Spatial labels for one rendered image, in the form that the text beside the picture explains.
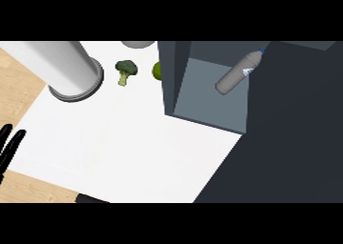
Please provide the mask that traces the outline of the grey plastic water bottle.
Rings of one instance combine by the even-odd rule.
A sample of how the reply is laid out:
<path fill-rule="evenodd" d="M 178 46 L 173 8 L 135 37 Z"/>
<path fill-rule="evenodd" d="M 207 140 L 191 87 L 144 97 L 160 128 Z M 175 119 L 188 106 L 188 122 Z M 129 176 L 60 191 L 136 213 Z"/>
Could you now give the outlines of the grey plastic water bottle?
<path fill-rule="evenodd" d="M 254 68 L 257 68 L 263 54 L 263 50 L 248 52 L 223 74 L 219 81 L 214 83 L 214 89 L 222 95 L 229 93 L 240 81 L 247 77 Z"/>

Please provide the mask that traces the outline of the green round fruit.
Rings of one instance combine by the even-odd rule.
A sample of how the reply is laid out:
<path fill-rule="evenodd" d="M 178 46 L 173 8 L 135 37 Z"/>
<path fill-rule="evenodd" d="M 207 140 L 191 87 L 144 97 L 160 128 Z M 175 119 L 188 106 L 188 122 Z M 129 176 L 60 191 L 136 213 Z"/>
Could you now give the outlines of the green round fruit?
<path fill-rule="evenodd" d="M 151 74 L 156 80 L 161 81 L 161 73 L 160 73 L 160 62 L 157 62 L 151 69 Z"/>

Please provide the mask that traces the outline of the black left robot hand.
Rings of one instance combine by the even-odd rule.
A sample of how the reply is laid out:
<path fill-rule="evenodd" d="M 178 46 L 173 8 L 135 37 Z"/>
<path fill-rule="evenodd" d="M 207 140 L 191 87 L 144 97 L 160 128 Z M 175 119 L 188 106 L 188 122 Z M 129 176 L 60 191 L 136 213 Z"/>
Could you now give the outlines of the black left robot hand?
<path fill-rule="evenodd" d="M 11 124 L 5 124 L 0 130 L 0 185 L 4 179 L 4 172 L 10 166 L 11 159 L 16 154 L 16 149 L 26 135 L 26 130 L 19 130 L 11 140 L 8 140 L 11 130 L 13 130 Z"/>

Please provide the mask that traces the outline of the black flat object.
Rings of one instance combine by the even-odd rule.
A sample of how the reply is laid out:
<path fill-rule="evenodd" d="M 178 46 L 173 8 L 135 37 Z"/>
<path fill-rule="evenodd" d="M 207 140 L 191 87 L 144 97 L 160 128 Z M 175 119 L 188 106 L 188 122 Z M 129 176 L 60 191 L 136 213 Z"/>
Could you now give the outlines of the black flat object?
<path fill-rule="evenodd" d="M 76 203 L 102 203 L 102 200 L 79 193 L 76 197 Z"/>

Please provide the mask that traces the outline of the green broccoli floret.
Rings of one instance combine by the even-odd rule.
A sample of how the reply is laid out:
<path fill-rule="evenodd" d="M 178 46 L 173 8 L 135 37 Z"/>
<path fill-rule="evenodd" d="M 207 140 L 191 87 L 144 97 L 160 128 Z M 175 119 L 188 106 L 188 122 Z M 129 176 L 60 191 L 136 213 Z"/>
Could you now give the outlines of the green broccoli floret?
<path fill-rule="evenodd" d="M 130 60 L 123 60 L 116 62 L 114 69 L 119 71 L 117 85 L 125 86 L 128 77 L 138 73 L 138 67 Z"/>

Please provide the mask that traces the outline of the dark grey open cabinet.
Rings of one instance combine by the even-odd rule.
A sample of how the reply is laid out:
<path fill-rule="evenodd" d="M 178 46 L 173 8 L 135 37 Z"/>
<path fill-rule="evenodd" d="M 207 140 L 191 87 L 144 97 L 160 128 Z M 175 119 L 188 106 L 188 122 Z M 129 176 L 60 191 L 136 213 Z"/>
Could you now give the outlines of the dark grey open cabinet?
<path fill-rule="evenodd" d="M 267 41 L 158 41 L 164 115 L 245 133 L 248 78 L 222 95 L 214 84 Z"/>

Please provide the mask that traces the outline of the white cylinder with grey base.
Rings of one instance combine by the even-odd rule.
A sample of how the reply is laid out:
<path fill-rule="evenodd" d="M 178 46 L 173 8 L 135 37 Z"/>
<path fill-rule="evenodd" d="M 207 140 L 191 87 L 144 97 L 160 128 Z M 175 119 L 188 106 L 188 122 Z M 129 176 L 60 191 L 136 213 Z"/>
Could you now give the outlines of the white cylinder with grey base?
<path fill-rule="evenodd" d="M 100 89 L 102 66 L 79 41 L 0 41 L 0 48 L 47 82 L 60 101 L 77 102 Z"/>

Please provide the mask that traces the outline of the grey round object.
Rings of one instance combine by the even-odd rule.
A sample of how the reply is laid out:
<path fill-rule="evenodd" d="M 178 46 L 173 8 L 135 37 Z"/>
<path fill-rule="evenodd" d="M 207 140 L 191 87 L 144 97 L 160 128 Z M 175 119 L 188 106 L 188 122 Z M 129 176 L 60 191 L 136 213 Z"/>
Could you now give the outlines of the grey round object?
<path fill-rule="evenodd" d="M 154 43 L 154 41 L 120 41 L 120 42 L 130 49 L 144 49 Z"/>

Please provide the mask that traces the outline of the dark grey cabinet door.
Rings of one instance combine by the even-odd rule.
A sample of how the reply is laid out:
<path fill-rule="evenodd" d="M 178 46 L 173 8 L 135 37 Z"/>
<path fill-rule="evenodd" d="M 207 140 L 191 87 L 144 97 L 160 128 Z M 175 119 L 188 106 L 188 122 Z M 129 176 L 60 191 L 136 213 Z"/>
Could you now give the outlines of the dark grey cabinet door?
<path fill-rule="evenodd" d="M 343 202 L 343 41 L 323 51 L 267 45 L 245 134 L 195 201 Z"/>

